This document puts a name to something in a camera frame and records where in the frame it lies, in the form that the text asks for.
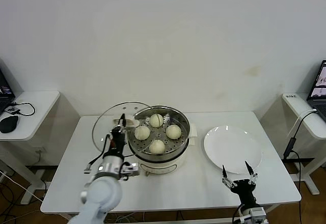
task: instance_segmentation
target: computer mouse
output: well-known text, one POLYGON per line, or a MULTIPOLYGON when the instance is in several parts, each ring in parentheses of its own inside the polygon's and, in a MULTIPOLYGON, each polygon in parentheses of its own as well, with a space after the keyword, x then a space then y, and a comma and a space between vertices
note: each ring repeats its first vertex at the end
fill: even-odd
POLYGON ((16 129, 18 116, 9 116, 0 121, 0 132, 8 133, 16 129))

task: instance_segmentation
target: white plate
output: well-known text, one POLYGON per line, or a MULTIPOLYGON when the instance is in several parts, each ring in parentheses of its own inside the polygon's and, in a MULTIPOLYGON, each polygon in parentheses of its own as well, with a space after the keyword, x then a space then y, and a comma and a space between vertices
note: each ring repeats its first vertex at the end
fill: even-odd
POLYGON ((248 173, 245 161, 254 169, 261 162, 259 143, 235 126, 219 126, 211 129, 204 139, 204 148, 209 159, 231 173, 248 173))

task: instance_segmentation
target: white cable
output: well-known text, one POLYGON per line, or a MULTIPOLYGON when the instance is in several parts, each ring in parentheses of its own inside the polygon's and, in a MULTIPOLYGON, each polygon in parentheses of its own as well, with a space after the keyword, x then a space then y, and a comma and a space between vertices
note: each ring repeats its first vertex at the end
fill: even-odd
POLYGON ((30 191, 28 191, 26 188, 24 188, 23 186, 21 186, 19 183, 15 182, 14 180, 12 180, 10 177, 6 176, 6 174, 4 174, 3 172, 0 172, 2 175, 4 175, 5 177, 7 177, 10 181, 12 181, 13 183, 16 183, 18 186, 20 186, 21 188, 25 189, 26 192, 30 193, 31 195, 33 195, 36 199, 38 199, 39 201, 43 202, 41 199, 39 199, 37 196, 35 196, 34 194, 32 194, 30 191))
POLYGON ((24 214, 24 215, 21 215, 21 216, 18 216, 18 217, 12 218, 12 219, 10 219, 10 220, 6 220, 6 221, 2 222, 1 224, 4 224, 4 223, 7 223, 7 222, 10 222, 10 221, 12 221, 12 220, 14 220, 14 219, 21 218, 21 217, 23 217, 23 216, 26 216, 26 215, 32 214, 32 213, 37 212, 37 211, 40 211, 40 210, 34 210, 34 211, 31 211, 31 212, 26 213, 26 214, 24 214))
POLYGON ((117 221, 120 221, 120 220, 122 220, 122 219, 124 219, 124 218, 127 218, 127 217, 129 217, 129 216, 131 216, 131 215, 133 215, 133 214, 135 214, 136 212, 133 212, 133 213, 131 213, 131 214, 129 214, 129 215, 126 215, 126 216, 119 216, 117 219, 116 219, 116 221, 114 222, 114 223, 117 223, 117 221))
POLYGON ((289 133, 287 134, 287 137, 290 136, 291 131, 294 129, 295 125, 297 124, 297 122, 298 122, 298 120, 301 118, 301 116, 303 116, 303 115, 304 115, 305 113, 307 113, 307 112, 312 112, 312 111, 317 111, 317 110, 314 108, 314 109, 310 109, 310 110, 304 111, 304 112, 302 112, 302 113, 297 117, 297 119, 296 119, 294 125, 292 126, 291 130, 290 130, 289 133))

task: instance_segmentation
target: cable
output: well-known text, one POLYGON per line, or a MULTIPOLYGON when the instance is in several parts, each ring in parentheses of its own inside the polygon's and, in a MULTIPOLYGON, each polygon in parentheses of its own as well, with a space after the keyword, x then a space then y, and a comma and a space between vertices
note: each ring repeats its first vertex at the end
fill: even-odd
POLYGON ((305 115, 305 116, 302 118, 302 120, 300 121, 300 123, 299 123, 299 125, 298 125, 298 127, 297 127, 297 129, 296 129, 296 131, 295 131, 295 134, 294 134, 294 136, 293 136, 294 138, 295 138, 297 132, 299 131, 300 126, 301 126, 302 122, 304 121, 305 117, 307 117, 307 116, 309 116, 309 115, 311 115, 311 114, 313 114, 313 113, 317 113, 317 111, 312 111, 312 112, 310 112, 309 114, 305 115))
MULTIPOLYGON (((300 156, 297 152, 294 150, 291 150, 292 153, 295 153, 298 160, 300 161, 300 156)), ((301 194, 301 163, 299 162, 299 193, 301 194)), ((299 218, 300 218, 300 224, 302 224, 301 221, 301 200, 299 201, 299 218)))
POLYGON ((290 136, 291 131, 294 129, 294 127, 295 127, 295 125, 297 124, 297 122, 298 122, 298 120, 300 119, 300 117, 301 117, 303 114, 305 114, 305 113, 307 113, 307 112, 311 112, 311 111, 317 111, 317 110, 314 108, 314 109, 310 109, 310 110, 304 111, 304 112, 302 112, 302 113, 297 117, 297 119, 296 119, 295 123, 293 124, 291 130, 290 130, 289 133, 287 134, 287 137, 290 136))
MULTIPOLYGON (((45 191, 47 191, 45 181, 42 180, 42 182, 44 183, 45 191)), ((20 196, 17 198, 16 202, 14 202, 14 193, 13 193, 13 191, 11 190, 11 188, 8 187, 8 186, 7 186, 6 184, 4 184, 4 183, 0 183, 0 185, 5 186, 6 188, 8 188, 8 189, 11 191, 11 194, 12 194, 12 200, 9 200, 9 199, 6 198, 6 196, 5 196, 4 193, 2 192, 2 189, 0 189, 0 193, 1 193, 1 195, 5 198, 5 200, 7 200, 10 204, 12 204, 12 205, 14 205, 14 206, 26 206, 26 205, 17 204, 18 199, 22 196, 22 194, 24 194, 25 191, 23 191, 23 192, 20 194, 20 196)), ((28 205, 29 205, 29 204, 32 204, 32 203, 35 203, 36 201, 39 201, 39 200, 36 199, 36 200, 34 200, 34 201, 31 201, 31 202, 28 203, 28 205)))
POLYGON ((40 210, 34 210, 34 211, 31 211, 31 212, 26 213, 26 214, 24 214, 24 215, 21 215, 21 216, 18 216, 18 217, 12 218, 12 219, 7 220, 7 221, 4 221, 4 222, 2 222, 1 224, 4 224, 4 223, 7 223, 7 222, 10 222, 10 221, 12 221, 12 220, 15 220, 15 219, 21 218, 21 217, 23 217, 23 216, 26 216, 26 215, 32 214, 32 213, 37 212, 37 211, 40 211, 40 210))
POLYGON ((12 115, 17 115, 18 114, 18 115, 21 115, 21 116, 32 116, 33 114, 35 114, 36 110, 35 110, 34 106, 31 103, 28 103, 28 102, 27 103, 16 103, 16 102, 13 102, 13 103, 9 103, 8 106, 17 106, 17 105, 24 105, 24 104, 29 104, 33 108, 33 112, 31 114, 29 114, 29 115, 22 114, 20 112, 20 109, 18 111, 16 111, 15 113, 10 113, 8 111, 6 111, 6 112, 7 113, 10 113, 12 115))
POLYGON ((179 210, 182 220, 184 220, 181 210, 179 210))
POLYGON ((35 196, 33 193, 31 193, 30 191, 28 191, 26 188, 24 188, 23 186, 21 186, 19 183, 15 182, 14 180, 12 180, 10 177, 6 176, 6 174, 0 172, 2 175, 4 175, 6 178, 8 178, 10 181, 12 181, 13 183, 17 184, 18 186, 20 186, 21 188, 25 189, 26 192, 30 193, 31 195, 33 195, 35 198, 37 198, 39 201, 43 202, 41 199, 39 199, 37 196, 35 196))
POLYGON ((295 141, 296 141, 296 138, 295 138, 295 137, 296 137, 297 132, 298 132, 299 129, 300 129, 300 126, 301 126, 302 122, 304 121, 304 119, 305 119, 307 116, 309 116, 309 115, 311 115, 311 114, 313 114, 313 113, 317 113, 317 111, 312 111, 312 112, 310 112, 309 114, 305 115, 305 116, 301 119, 301 121, 300 121, 300 123, 299 123, 299 125, 298 125, 298 127, 297 127, 297 129, 296 129, 296 131, 295 131, 294 136, 290 138, 290 141, 289 141, 289 143, 287 144, 286 149, 284 150, 284 153, 283 153, 283 159, 284 159, 284 160, 287 159, 287 157, 289 156, 291 150, 292 150, 293 147, 294 147, 294 144, 295 144, 295 141))
POLYGON ((130 163, 127 162, 127 161, 125 161, 125 162, 123 162, 123 163, 121 164, 120 169, 119 169, 119 178, 121 179, 122 177, 124 177, 123 180, 124 180, 124 181, 128 181, 128 179, 129 179, 128 175, 122 175, 122 174, 121 174, 121 171, 122 171, 122 168, 123 168, 124 165, 126 165, 126 166, 130 166, 130 163))
POLYGON ((7 186, 6 184, 4 184, 4 183, 0 182, 0 185, 5 186, 5 187, 10 191, 10 193, 11 193, 11 199, 12 199, 12 200, 7 199, 7 197, 5 196, 4 192, 3 192, 2 189, 0 188, 0 193, 1 193, 1 195, 2 195, 2 196, 5 198, 5 200, 7 200, 9 203, 12 203, 12 202, 14 201, 14 192, 11 190, 10 187, 8 187, 8 186, 7 186))
POLYGON ((107 139, 108 138, 110 138, 110 135, 109 134, 107 134, 106 136, 105 136, 105 141, 104 141, 104 146, 103 146, 103 149, 102 149, 102 152, 101 152, 101 154, 99 155, 99 156, 97 156, 95 159, 93 159, 92 161, 90 161, 89 163, 88 163, 88 165, 89 166, 92 166, 103 154, 104 154, 104 151, 105 151, 105 147, 106 147, 106 142, 107 142, 107 139))
POLYGON ((11 216, 11 217, 13 217, 12 219, 10 219, 10 220, 15 220, 15 224, 17 223, 17 217, 15 216, 15 215, 8 215, 8 214, 4 214, 4 216, 7 218, 8 216, 11 216))
MULTIPOLYGON (((12 201, 14 201, 14 192, 11 190, 11 188, 10 187, 8 187, 6 184, 4 184, 4 183, 1 183, 1 185, 3 185, 3 186, 5 186, 6 188, 8 188, 9 190, 10 190, 10 192, 11 192, 11 197, 12 197, 12 201)), ((4 195, 4 193, 2 192, 2 189, 0 189, 0 192, 1 192, 1 194, 2 194, 2 196, 7 200, 7 198, 5 197, 5 195, 4 195)), ((9 206, 0 214, 0 216, 6 216, 6 215, 8 215, 8 213, 10 212, 10 210, 11 210, 11 203, 9 204, 9 206)))
POLYGON ((235 224, 235 222, 234 222, 235 215, 236 215, 236 213, 238 212, 238 210, 241 208, 241 206, 242 206, 242 204, 240 204, 240 205, 236 208, 236 210, 234 211, 233 216, 232 216, 232 224, 235 224))
POLYGON ((133 215, 133 214, 135 214, 136 212, 133 212, 133 213, 131 213, 131 214, 129 214, 129 215, 126 215, 126 216, 119 216, 117 219, 116 219, 116 221, 114 222, 114 223, 117 223, 117 221, 121 221, 122 219, 124 219, 124 218, 126 218, 129 222, 130 222, 130 220, 127 218, 127 217, 129 217, 129 216, 131 216, 131 215, 133 215))

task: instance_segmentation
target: laptop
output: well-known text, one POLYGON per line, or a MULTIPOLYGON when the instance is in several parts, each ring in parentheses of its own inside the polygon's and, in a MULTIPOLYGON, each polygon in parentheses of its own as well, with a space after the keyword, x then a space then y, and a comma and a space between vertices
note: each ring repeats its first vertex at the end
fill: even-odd
POLYGON ((14 99, 15 95, 0 70, 0 114, 14 99))
POLYGON ((321 63, 307 102, 315 108, 320 117, 326 121, 326 60, 321 63))

